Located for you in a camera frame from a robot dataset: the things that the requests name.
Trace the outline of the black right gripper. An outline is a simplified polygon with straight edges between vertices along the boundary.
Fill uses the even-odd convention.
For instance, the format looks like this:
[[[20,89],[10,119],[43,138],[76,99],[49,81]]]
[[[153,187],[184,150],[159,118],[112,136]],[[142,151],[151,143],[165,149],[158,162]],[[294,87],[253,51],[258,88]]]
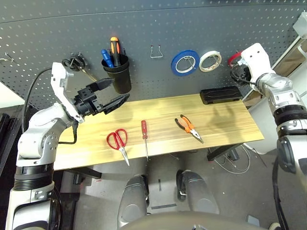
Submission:
[[[251,74],[246,65],[236,65],[232,67],[230,76],[238,84],[248,84],[251,80]]]

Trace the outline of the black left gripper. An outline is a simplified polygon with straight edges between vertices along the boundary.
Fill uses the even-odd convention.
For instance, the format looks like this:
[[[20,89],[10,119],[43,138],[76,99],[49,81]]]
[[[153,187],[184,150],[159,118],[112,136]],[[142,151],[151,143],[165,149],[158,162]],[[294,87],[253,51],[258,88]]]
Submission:
[[[79,90],[78,94],[74,97],[74,106],[77,109],[77,112],[82,117],[96,115],[99,113],[104,113],[107,115],[120,108],[130,97],[129,93],[120,95],[105,105],[99,103],[95,94],[96,91],[101,91],[110,86],[114,80],[115,79],[113,78],[103,78]]]

